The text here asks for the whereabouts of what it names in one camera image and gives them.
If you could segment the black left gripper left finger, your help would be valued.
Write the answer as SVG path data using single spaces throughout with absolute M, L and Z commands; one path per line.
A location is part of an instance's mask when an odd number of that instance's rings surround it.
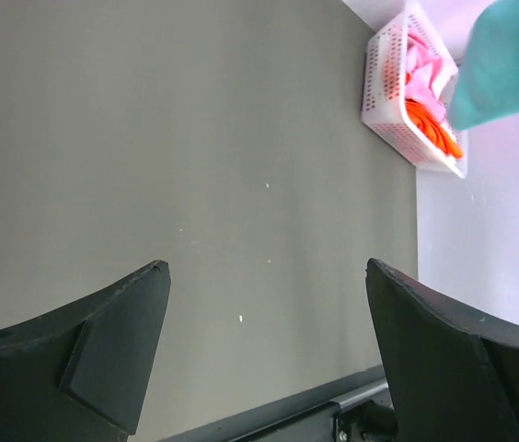
M 0 330 L 0 441 L 125 441 L 139 424 L 170 292 L 154 261 Z

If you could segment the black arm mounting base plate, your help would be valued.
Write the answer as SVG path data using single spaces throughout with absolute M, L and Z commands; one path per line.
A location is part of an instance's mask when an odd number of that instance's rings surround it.
M 339 418 L 386 399 L 382 366 L 180 433 L 170 441 L 340 441 Z

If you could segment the teal t shirt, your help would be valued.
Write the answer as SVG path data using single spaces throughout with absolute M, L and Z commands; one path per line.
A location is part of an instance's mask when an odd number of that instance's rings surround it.
M 457 130 L 519 113 L 519 1 L 496 1 L 477 18 L 448 119 Z

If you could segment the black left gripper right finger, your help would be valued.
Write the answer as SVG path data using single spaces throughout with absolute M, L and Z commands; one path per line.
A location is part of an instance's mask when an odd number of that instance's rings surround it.
M 378 259 L 366 292 L 400 441 L 519 441 L 519 325 Z

